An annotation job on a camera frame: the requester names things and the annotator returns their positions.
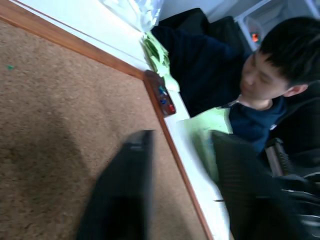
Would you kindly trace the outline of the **black chair backrest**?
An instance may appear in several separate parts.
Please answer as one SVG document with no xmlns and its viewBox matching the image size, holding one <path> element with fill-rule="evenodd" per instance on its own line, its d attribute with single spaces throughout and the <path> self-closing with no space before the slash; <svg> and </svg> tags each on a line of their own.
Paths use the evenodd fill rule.
<svg viewBox="0 0 320 240">
<path fill-rule="evenodd" d="M 207 35 L 231 46 L 239 53 L 250 52 L 244 37 L 241 36 L 240 27 L 232 16 L 210 23 L 200 8 L 193 8 L 161 20 L 158 25 L 191 35 Z"/>
</svg>

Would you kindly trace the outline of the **white storage shelf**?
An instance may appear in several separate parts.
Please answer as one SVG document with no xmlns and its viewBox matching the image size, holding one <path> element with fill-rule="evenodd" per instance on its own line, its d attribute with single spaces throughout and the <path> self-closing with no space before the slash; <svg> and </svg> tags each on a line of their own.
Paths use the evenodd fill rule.
<svg viewBox="0 0 320 240">
<path fill-rule="evenodd" d="M 266 36 L 274 26 L 286 19 L 304 16 L 320 20 L 320 0 L 222 0 L 209 12 L 208 19 L 214 22 L 227 16 L 233 17 L 244 43 L 253 52 L 257 47 L 250 39 L 245 17 L 257 20 Z"/>
</svg>

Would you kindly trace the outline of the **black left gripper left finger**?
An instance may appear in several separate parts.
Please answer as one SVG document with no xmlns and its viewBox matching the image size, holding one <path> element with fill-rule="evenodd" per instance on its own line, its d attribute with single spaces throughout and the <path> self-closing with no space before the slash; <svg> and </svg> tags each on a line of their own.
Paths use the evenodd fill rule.
<svg viewBox="0 0 320 240">
<path fill-rule="evenodd" d="M 130 134 L 96 180 L 76 240 L 151 240 L 154 131 Z"/>
</svg>

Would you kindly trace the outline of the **cork board with wooden frame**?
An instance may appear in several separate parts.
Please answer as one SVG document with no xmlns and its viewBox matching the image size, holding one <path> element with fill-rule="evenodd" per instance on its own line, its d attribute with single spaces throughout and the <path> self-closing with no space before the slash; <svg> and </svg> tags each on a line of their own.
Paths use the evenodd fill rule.
<svg viewBox="0 0 320 240">
<path fill-rule="evenodd" d="M 143 82 L 2 16 L 31 20 L 0 0 L 0 240 L 75 240 L 98 175 L 138 130 L 155 133 L 150 239 L 207 240 Z"/>
</svg>

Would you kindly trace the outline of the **stack of green notes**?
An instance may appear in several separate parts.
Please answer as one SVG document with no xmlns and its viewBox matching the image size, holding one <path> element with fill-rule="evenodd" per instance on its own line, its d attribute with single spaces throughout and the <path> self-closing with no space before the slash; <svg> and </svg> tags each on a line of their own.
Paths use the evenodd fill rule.
<svg viewBox="0 0 320 240">
<path fill-rule="evenodd" d="M 141 39 L 141 46 L 151 70 L 164 80 L 164 85 L 169 91 L 180 92 L 178 82 L 170 72 L 169 52 L 155 38 L 151 32 L 146 32 Z"/>
</svg>

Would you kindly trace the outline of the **clear plastic bag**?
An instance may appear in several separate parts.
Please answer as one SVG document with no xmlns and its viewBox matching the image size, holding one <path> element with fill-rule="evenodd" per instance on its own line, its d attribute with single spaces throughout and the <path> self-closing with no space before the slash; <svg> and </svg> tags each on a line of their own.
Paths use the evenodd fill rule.
<svg viewBox="0 0 320 240">
<path fill-rule="evenodd" d="M 141 33 L 149 32 L 160 17 L 164 0 L 98 0 L 126 24 Z"/>
</svg>

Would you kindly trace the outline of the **green sticky note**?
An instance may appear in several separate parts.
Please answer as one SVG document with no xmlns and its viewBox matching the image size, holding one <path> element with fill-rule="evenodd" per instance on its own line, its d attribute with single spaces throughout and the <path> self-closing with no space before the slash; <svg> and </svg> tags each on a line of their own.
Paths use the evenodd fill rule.
<svg viewBox="0 0 320 240">
<path fill-rule="evenodd" d="M 178 122 L 178 126 L 183 129 L 193 145 L 208 177 L 216 184 L 219 182 L 219 172 L 211 133 L 212 131 L 233 133 L 229 112 L 229 108 L 216 107 Z"/>
</svg>

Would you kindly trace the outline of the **brown wooden tray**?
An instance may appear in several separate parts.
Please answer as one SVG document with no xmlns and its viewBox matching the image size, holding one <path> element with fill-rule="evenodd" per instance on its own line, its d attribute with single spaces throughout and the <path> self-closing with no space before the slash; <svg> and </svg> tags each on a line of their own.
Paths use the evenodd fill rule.
<svg viewBox="0 0 320 240">
<path fill-rule="evenodd" d="M 147 90 L 150 92 L 151 96 L 155 99 L 156 105 L 161 110 L 163 116 L 166 118 L 166 117 L 174 115 L 177 112 L 176 107 L 173 103 L 172 98 L 169 95 L 169 91 L 165 87 L 164 79 L 162 77 L 160 77 L 157 73 L 155 73 L 151 70 L 146 70 L 144 72 L 143 81 L 147 86 Z M 159 90 L 158 90 L 159 86 L 163 86 L 166 89 L 167 95 L 160 95 L 159 94 Z M 168 101 L 168 104 L 162 105 L 160 103 L 161 99 L 166 99 Z M 175 112 L 170 111 L 169 105 L 174 105 Z"/>
</svg>

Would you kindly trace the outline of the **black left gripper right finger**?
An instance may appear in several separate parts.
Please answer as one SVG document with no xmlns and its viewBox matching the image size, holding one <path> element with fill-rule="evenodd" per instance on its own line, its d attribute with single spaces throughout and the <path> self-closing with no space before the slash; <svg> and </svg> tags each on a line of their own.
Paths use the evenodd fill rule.
<svg viewBox="0 0 320 240">
<path fill-rule="evenodd" d="M 266 173 L 252 146 L 240 138 L 211 132 L 230 230 L 235 240 L 309 240 L 298 206 Z"/>
</svg>

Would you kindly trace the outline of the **clear bin with orange parts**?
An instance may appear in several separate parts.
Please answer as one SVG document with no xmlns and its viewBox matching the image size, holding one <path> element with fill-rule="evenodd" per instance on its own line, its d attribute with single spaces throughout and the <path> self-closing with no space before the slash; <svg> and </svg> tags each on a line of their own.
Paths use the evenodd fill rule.
<svg viewBox="0 0 320 240">
<path fill-rule="evenodd" d="M 262 25 L 256 19 L 253 19 L 250 16 L 245 17 L 244 24 L 249 32 L 250 40 L 258 48 L 265 37 Z"/>
</svg>

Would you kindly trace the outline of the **person in dark blue sweater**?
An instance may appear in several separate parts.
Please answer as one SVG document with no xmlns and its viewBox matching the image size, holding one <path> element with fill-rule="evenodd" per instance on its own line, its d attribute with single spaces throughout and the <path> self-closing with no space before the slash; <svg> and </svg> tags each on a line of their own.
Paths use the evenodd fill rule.
<svg viewBox="0 0 320 240">
<path fill-rule="evenodd" d="M 250 55 L 207 35 L 151 32 L 190 117 L 226 108 L 233 133 L 258 153 L 280 138 L 299 175 L 320 171 L 320 19 L 280 22 Z"/>
</svg>

